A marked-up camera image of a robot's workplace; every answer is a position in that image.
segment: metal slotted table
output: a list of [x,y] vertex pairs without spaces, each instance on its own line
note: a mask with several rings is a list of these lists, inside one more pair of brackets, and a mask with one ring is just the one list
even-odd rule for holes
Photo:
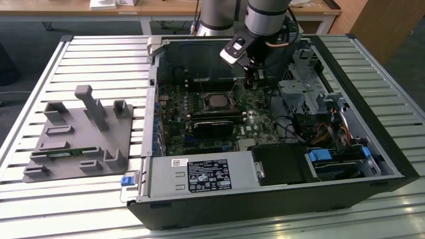
[[[25,184],[22,171],[41,133],[46,102],[82,107],[77,85],[89,84],[102,105],[134,108],[129,171],[139,152],[149,62],[146,36],[82,36],[60,42],[0,149],[1,238],[421,238],[425,237],[425,116],[355,39],[321,36],[359,93],[422,178],[349,209],[149,231],[121,202],[121,176]],[[330,86],[338,91],[329,74]],[[126,197],[137,194],[127,191]]]

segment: wooden cabinet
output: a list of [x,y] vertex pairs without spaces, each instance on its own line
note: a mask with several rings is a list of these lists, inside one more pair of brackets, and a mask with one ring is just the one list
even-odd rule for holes
[[425,15],[425,0],[334,0],[330,34],[351,33],[383,64]]

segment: circuit board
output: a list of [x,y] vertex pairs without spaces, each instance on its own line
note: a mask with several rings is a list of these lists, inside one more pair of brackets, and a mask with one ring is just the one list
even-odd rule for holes
[[[163,86],[162,106],[166,155],[245,151],[249,146],[279,141],[277,125],[269,117],[267,95],[262,88],[243,88],[242,81],[226,91],[189,92],[182,86]],[[231,132],[221,137],[194,136],[195,124],[190,116],[241,113],[241,122],[231,125]]]

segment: gray plastic stand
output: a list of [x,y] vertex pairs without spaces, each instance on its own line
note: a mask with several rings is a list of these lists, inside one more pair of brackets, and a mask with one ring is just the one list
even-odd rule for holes
[[127,169],[133,106],[121,100],[102,107],[89,85],[77,86],[74,96],[86,108],[66,109],[61,102],[45,106],[25,183],[122,174]]

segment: power supply label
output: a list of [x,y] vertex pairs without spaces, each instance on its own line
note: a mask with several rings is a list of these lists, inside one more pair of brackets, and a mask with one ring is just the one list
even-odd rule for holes
[[190,193],[231,189],[226,159],[187,162]]

